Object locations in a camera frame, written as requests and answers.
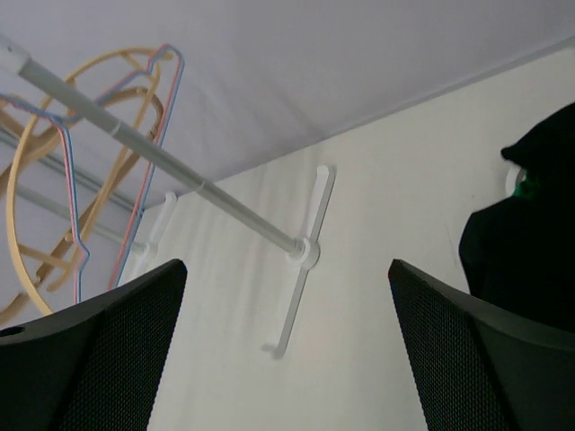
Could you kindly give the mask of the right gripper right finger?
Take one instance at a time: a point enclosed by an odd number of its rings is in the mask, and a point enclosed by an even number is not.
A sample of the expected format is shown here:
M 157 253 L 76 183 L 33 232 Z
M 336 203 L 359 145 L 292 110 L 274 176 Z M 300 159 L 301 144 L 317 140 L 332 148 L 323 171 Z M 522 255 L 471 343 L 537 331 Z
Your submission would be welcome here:
M 388 270 L 430 430 L 572 430 L 574 336 L 457 290 L 408 262 Z

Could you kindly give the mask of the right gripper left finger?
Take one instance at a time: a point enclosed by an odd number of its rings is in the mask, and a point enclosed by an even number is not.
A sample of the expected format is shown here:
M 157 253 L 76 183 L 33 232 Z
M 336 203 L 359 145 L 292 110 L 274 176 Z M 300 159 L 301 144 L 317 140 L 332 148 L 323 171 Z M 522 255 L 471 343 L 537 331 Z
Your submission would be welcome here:
M 1 331 L 3 430 L 145 430 L 181 309 L 172 259 L 59 312 Z

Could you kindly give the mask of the black t shirt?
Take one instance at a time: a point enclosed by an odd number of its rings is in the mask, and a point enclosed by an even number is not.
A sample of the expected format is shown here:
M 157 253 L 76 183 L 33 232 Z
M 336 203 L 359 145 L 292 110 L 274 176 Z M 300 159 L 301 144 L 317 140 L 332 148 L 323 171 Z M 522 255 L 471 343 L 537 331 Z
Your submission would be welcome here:
M 534 199 L 472 213 L 459 242 L 471 295 L 532 321 L 574 330 L 574 106 L 542 120 L 504 160 L 536 175 Z

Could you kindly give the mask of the bright green t shirt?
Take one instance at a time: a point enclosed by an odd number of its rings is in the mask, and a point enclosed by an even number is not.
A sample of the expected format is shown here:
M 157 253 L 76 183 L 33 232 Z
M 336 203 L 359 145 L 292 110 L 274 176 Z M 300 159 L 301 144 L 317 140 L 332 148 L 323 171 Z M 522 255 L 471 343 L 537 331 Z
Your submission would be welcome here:
M 541 183 L 539 178 L 536 175 L 527 172 L 523 180 L 515 187 L 513 197 L 531 200 L 536 197 L 540 189 Z

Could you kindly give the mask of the blue wire hanger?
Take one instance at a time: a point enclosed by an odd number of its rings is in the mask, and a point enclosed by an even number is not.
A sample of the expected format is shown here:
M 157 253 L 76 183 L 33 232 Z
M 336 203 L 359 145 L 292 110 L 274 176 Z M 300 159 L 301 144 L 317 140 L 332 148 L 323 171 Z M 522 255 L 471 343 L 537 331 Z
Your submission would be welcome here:
M 138 130 L 149 110 L 155 112 L 155 122 L 147 132 L 146 139 L 156 146 L 162 146 L 169 127 L 185 60 L 181 52 L 170 44 L 157 49 L 122 48 L 93 58 L 72 72 L 65 80 L 68 89 L 76 88 L 76 80 L 95 67 L 114 58 L 123 59 L 130 67 L 129 73 L 110 88 L 101 92 L 94 103 L 103 109 L 125 101 L 137 100 L 139 108 L 131 127 Z M 123 147 L 115 159 L 105 182 L 96 191 L 91 203 L 80 209 L 76 193 L 77 169 L 74 161 L 72 127 L 84 120 L 84 116 L 67 109 L 63 115 L 49 111 L 54 97 L 47 96 L 39 106 L 34 106 L 14 94 L 1 97 L 2 106 L 11 106 L 30 115 L 27 124 L 22 125 L 7 113 L 2 113 L 1 123 L 14 132 L 19 141 L 13 161 L 1 175 L 1 195 L 6 199 L 6 232 L 8 249 L 23 291 L 18 294 L 1 314 L 8 319 L 28 302 L 34 302 L 44 314 L 52 312 L 41 296 L 39 289 L 46 285 L 54 269 L 59 277 L 47 285 L 50 292 L 57 291 L 68 280 L 74 282 L 74 298 L 82 298 L 82 274 L 90 259 L 87 242 L 96 227 L 97 219 L 121 182 L 128 176 L 140 159 L 140 154 Z M 45 253 L 28 247 L 18 240 L 15 201 L 19 178 L 29 165 L 51 155 L 56 147 L 63 151 L 64 173 L 68 194 L 66 214 L 70 219 L 68 230 L 54 249 Z

